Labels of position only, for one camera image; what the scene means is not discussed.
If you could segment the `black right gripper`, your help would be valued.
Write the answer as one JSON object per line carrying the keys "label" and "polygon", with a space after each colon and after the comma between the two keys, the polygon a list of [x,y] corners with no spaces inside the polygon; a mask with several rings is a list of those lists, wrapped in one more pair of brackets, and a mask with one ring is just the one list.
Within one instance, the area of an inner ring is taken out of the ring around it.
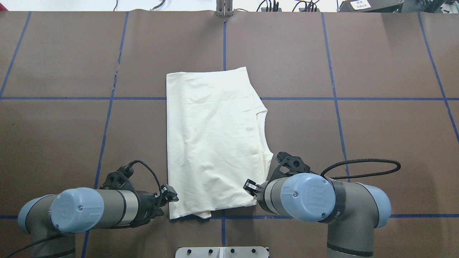
{"label": "black right gripper", "polygon": [[266,181],[261,185],[258,185],[255,181],[247,179],[244,183],[243,189],[251,196],[255,196],[254,198],[257,200],[261,208],[272,208],[271,189],[269,188],[269,181]]}

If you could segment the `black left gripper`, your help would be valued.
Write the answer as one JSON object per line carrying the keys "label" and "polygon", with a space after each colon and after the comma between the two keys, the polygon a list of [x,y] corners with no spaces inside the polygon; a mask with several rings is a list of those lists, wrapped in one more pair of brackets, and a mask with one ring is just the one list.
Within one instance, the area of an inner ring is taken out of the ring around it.
{"label": "black left gripper", "polygon": [[135,224],[147,224],[158,216],[164,216],[165,212],[162,207],[167,203],[179,201],[178,194],[172,186],[163,184],[159,193],[150,193],[146,191],[136,191],[139,206]]}

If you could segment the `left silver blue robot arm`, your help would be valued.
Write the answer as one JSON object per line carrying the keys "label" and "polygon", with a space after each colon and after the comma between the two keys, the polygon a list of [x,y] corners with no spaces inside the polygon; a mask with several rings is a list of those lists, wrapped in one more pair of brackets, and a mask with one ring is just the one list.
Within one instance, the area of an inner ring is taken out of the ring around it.
{"label": "left silver blue robot arm", "polygon": [[75,236],[92,229],[136,228],[163,216],[162,207],[178,201],[169,185],[158,193],[80,187],[28,201],[18,214],[20,229],[31,243],[8,257],[30,249],[31,258],[74,258]]}

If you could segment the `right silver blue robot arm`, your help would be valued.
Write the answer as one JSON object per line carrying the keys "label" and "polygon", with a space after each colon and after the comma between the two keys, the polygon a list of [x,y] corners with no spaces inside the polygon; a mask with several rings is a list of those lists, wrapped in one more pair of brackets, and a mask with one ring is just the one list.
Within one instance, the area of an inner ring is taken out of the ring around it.
{"label": "right silver blue robot arm", "polygon": [[374,186],[312,173],[274,178],[243,189],[267,212],[328,226],[328,258],[374,257],[374,230],[392,213],[387,194]]}

